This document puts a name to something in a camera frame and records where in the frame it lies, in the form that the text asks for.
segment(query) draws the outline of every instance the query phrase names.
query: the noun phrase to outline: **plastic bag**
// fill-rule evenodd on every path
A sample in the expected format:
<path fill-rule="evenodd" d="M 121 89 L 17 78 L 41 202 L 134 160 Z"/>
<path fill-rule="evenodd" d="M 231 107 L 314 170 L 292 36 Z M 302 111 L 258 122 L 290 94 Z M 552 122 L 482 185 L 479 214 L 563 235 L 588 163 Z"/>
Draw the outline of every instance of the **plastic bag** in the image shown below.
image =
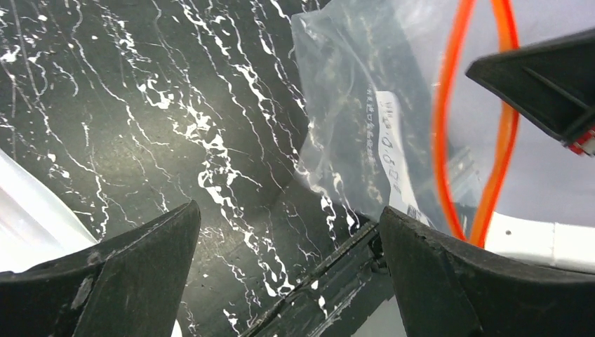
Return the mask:
<path fill-rule="evenodd" d="M 310 120 L 300 151 L 305 185 L 374 220 L 390 204 L 448 231 L 434 191 L 429 130 L 432 86 L 457 5 L 456 0 L 332 0 L 320 11 L 292 17 Z M 595 26 L 588 15 L 595 9 L 592 1 L 513 5 L 521 45 Z M 478 1 L 449 120 L 450 188 L 463 224 L 472 223 L 491 172 L 500 118 L 500 100 L 464 71 L 497 47 L 490 2 Z M 595 183 L 587 174 L 595 161 L 573 154 L 525 120 L 517 139 L 498 212 L 589 225 L 580 209 L 590 208 Z"/>

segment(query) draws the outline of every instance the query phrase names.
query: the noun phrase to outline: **orange cable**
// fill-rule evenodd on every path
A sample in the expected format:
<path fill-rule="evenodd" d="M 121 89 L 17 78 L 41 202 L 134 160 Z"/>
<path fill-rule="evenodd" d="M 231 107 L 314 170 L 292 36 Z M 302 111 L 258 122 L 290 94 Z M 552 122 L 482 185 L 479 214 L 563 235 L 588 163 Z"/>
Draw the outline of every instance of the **orange cable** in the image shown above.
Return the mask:
<path fill-rule="evenodd" d="M 455 17 L 455 24 L 450 33 L 439 87 L 436 94 L 432 133 L 434 174 L 436 176 L 439 201 L 441 202 L 446 220 L 453 235 L 462 240 L 465 240 L 464 234 L 459 224 L 448 186 L 448 153 L 446 147 L 446 134 L 448 131 L 447 107 L 450 105 L 451 88 L 453 87 L 455 78 L 454 74 L 456 73 L 464 36 L 469 26 L 469 18 L 474 4 L 475 0 L 461 0 L 459 4 L 457 16 Z M 500 51 L 518 48 L 519 43 L 516 35 L 514 16 L 512 14 L 509 0 L 492 0 L 492 4 L 497 22 L 498 36 L 500 38 Z M 471 242 L 477 246 L 483 247 L 485 244 L 490 219 L 497 203 L 497 198 L 500 195 L 500 190 L 502 189 L 504 178 L 512 157 L 518 122 L 519 114 L 510 106 L 503 103 L 494 168 L 488 184 L 483 191 L 472 230 Z"/>
<path fill-rule="evenodd" d="M 453 30 L 450 32 L 448 46 L 442 70 L 440 73 L 439 85 L 436 90 L 436 105 L 434 107 L 434 123 L 432 125 L 432 154 L 434 156 L 434 175 L 436 176 L 437 192 L 439 201 L 444 210 L 446 222 L 450 231 L 457 239 L 465 241 L 464 233 L 459 224 L 457 211 L 452 203 L 452 195 L 448 186 L 448 148 L 446 147 L 446 134 L 448 131 L 448 109 L 450 106 L 450 94 L 458 68 L 462 42 L 469 27 L 471 12 L 475 6 L 475 0 L 460 0 L 459 9 L 455 16 Z"/>
<path fill-rule="evenodd" d="M 492 7 L 496 17 L 500 52 L 518 48 L 519 38 L 510 0 L 492 0 Z M 490 221 L 508 172 L 518 127 L 519 113 L 502 102 L 502 116 L 500 117 L 494 167 L 488 184 L 483 190 L 481 202 L 473 222 L 471 237 L 469 238 L 471 244 L 481 248 L 486 245 Z"/>

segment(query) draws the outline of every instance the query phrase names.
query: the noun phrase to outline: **black marble surface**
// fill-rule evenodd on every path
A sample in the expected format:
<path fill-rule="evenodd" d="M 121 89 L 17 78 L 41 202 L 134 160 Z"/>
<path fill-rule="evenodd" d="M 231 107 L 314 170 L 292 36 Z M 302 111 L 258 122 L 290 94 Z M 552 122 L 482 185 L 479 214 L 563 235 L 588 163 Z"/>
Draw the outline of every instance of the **black marble surface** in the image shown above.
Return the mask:
<path fill-rule="evenodd" d="M 363 223 L 296 180 L 289 17 L 323 5 L 0 0 L 1 149 L 100 240 L 198 201 L 185 336 L 243 333 Z"/>

